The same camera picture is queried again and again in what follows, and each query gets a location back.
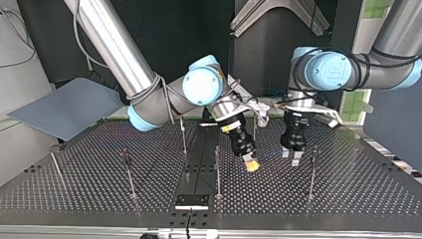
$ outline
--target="metal frame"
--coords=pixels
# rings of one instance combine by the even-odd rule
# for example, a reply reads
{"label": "metal frame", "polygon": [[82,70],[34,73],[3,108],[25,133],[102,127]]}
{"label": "metal frame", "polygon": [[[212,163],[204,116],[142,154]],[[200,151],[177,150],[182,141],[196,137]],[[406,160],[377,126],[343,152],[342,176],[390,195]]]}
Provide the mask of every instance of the metal frame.
{"label": "metal frame", "polygon": [[309,28],[313,23],[312,30],[317,36],[320,36],[329,27],[329,23],[318,6],[316,6],[313,19],[314,4],[314,0],[250,0],[232,21],[231,29],[233,35],[240,37],[266,12],[282,7],[294,12]]}

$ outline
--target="black cable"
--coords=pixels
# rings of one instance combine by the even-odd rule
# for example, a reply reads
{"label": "black cable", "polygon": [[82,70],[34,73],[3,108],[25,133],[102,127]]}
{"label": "black cable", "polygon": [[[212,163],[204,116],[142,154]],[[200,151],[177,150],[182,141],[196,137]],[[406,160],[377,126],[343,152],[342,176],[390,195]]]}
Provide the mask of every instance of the black cable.
{"label": "black cable", "polygon": [[251,98],[249,98],[249,99],[246,101],[246,103],[248,103],[250,100],[255,100],[255,102],[256,102],[256,103],[259,103],[258,98],[256,98],[256,97],[251,97]]}
{"label": "black cable", "polygon": [[377,68],[399,68],[399,67],[404,67],[410,64],[413,64],[415,62],[417,62],[418,60],[422,59],[422,55],[419,56],[415,56],[414,59],[404,62],[404,63],[398,63],[398,64],[391,64],[391,65],[382,65],[382,64],[375,64],[375,63],[366,63],[365,61],[362,61],[360,59],[358,59],[358,62],[363,64],[363,65],[367,65],[370,67],[377,67]]}

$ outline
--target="metal stand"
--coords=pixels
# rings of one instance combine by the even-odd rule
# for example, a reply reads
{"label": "metal stand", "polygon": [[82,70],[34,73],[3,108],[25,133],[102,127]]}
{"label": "metal stand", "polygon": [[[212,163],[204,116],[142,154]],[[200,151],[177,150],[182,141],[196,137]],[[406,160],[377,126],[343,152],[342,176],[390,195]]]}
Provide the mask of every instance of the metal stand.
{"label": "metal stand", "polygon": [[316,179],[316,172],[317,172],[318,165],[319,165],[319,150],[318,150],[317,145],[315,145],[314,150],[313,150],[313,175],[311,177],[310,197],[308,199],[308,202],[311,202],[314,198],[313,191],[314,191],[314,183]]}
{"label": "metal stand", "polygon": [[221,194],[221,185],[220,185],[220,146],[215,147],[215,166],[217,167],[217,199],[221,199],[223,195]]}
{"label": "metal stand", "polygon": [[63,177],[62,169],[60,169],[60,167],[59,167],[56,156],[54,155],[53,152],[50,152],[50,155],[52,156],[52,159],[54,161],[54,165],[56,166],[57,172],[59,173],[60,179],[62,180],[63,186],[66,188],[65,178]]}
{"label": "metal stand", "polygon": [[254,141],[257,139],[257,116],[254,115]]}
{"label": "metal stand", "polygon": [[122,160],[123,166],[126,169],[127,177],[129,179],[130,190],[131,190],[131,197],[132,198],[137,198],[136,192],[134,191],[133,179],[131,177],[131,171],[130,171],[131,158],[130,158],[130,155],[129,155],[129,150],[127,148],[124,148],[122,150],[122,152],[121,152],[121,160]]}
{"label": "metal stand", "polygon": [[183,117],[180,117],[180,130],[182,131],[182,136],[183,136],[183,153],[187,154],[186,134],[185,134],[185,127],[184,127],[184,123],[183,123]]}

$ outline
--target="metal rod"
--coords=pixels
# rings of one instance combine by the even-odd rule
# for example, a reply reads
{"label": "metal rod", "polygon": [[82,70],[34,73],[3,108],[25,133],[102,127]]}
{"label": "metal rod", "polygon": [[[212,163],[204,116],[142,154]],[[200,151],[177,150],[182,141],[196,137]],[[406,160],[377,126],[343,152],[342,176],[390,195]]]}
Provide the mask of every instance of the metal rod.
{"label": "metal rod", "polygon": [[308,202],[311,202],[314,199],[314,184],[315,184],[318,164],[319,164],[319,149],[318,149],[318,146],[315,145],[314,150],[313,150],[313,175],[311,177],[310,196],[309,196]]}
{"label": "metal rod", "polygon": [[50,155],[51,155],[51,157],[52,157],[52,159],[54,161],[54,165],[56,166],[57,172],[59,173],[60,179],[62,180],[62,183],[65,186],[65,190],[66,190],[65,178],[63,177],[62,170],[59,167],[59,164],[57,162],[56,156],[54,155],[53,152],[50,152]]}
{"label": "metal rod", "polygon": [[183,123],[183,117],[180,118],[180,129],[182,130],[182,136],[183,136],[183,152],[184,152],[184,154],[187,154],[186,134],[185,134],[185,127],[184,127],[184,123]]}
{"label": "metal rod", "polygon": [[155,79],[109,0],[65,0],[129,97],[147,89]]}
{"label": "metal rod", "polygon": [[254,115],[254,141],[257,139],[257,117]]}
{"label": "metal rod", "polygon": [[221,184],[220,184],[220,146],[215,147],[215,165],[217,167],[217,199],[223,197],[221,194]]}
{"label": "metal rod", "polygon": [[129,177],[129,182],[130,182],[130,188],[132,191],[132,197],[137,197],[136,192],[134,191],[134,186],[133,186],[133,179],[131,177],[131,173],[130,173],[130,167],[127,167],[127,176]]}

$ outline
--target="gray panel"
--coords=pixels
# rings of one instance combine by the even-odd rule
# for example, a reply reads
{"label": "gray panel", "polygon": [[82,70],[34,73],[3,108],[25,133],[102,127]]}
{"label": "gray panel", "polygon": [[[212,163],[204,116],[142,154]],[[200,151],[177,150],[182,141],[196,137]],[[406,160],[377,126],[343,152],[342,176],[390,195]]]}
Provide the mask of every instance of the gray panel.
{"label": "gray panel", "polygon": [[363,130],[392,153],[422,170],[422,81],[399,91],[374,90]]}
{"label": "gray panel", "polygon": [[122,106],[117,92],[77,78],[8,116],[63,140],[70,140]]}

